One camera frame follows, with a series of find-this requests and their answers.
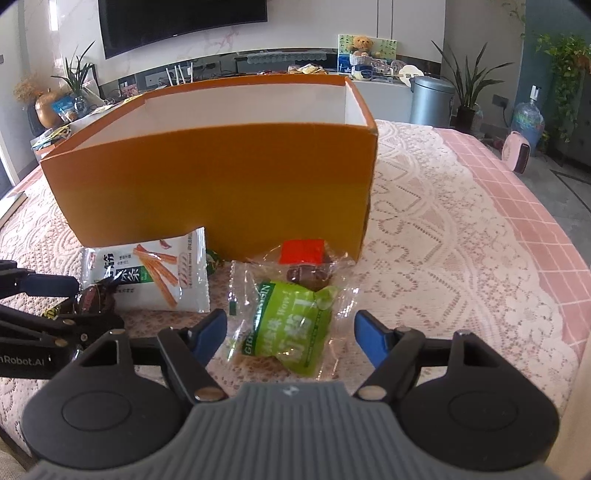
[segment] box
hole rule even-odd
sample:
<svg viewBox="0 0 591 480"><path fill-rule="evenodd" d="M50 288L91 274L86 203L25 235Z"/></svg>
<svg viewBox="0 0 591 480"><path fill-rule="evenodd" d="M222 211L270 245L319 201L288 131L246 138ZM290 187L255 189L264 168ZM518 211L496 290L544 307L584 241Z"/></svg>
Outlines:
<svg viewBox="0 0 591 480"><path fill-rule="evenodd" d="M257 75L155 90L72 135L42 162L87 247L205 226L246 260L293 238L357 259L378 130L348 77Z"/></svg>

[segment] book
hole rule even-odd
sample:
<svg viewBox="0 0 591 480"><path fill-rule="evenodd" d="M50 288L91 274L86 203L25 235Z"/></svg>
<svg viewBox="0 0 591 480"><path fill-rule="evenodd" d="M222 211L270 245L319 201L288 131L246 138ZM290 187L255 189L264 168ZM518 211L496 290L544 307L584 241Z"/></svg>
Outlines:
<svg viewBox="0 0 591 480"><path fill-rule="evenodd" d="M0 200L0 228L4 226L26 199L27 194L25 192L19 192L16 195L4 197Z"/></svg>

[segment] stuffed animal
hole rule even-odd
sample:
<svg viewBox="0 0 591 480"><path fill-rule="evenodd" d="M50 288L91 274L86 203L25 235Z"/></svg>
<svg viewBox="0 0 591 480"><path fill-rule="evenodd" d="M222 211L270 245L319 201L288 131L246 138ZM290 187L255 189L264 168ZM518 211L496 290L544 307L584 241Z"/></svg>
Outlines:
<svg viewBox="0 0 591 480"><path fill-rule="evenodd" d="M353 37L353 43L349 46L349 50L354 55L360 55L361 53L369 54L373 46L374 42L371 38L357 36Z"/></svg>

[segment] television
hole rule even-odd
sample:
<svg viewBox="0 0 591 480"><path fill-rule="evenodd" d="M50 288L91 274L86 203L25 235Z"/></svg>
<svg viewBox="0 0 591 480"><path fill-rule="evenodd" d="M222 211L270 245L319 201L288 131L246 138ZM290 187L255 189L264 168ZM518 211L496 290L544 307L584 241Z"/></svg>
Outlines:
<svg viewBox="0 0 591 480"><path fill-rule="evenodd" d="M208 28L267 21L267 0L99 0L105 58Z"/></svg>

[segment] teal wall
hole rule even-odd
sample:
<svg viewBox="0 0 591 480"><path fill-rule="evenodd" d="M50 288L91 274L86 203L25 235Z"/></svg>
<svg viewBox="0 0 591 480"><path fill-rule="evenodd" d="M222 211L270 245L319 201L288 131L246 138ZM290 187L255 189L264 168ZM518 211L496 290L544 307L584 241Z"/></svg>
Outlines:
<svg viewBox="0 0 591 480"><path fill-rule="evenodd" d="M527 0L525 41L515 104L526 101L530 97L531 86L537 85L542 88L538 104L542 113L547 115L550 105L546 99L552 82L550 57L543 51L535 51L537 38L544 33L580 34L591 43L591 20L570 0Z"/></svg>

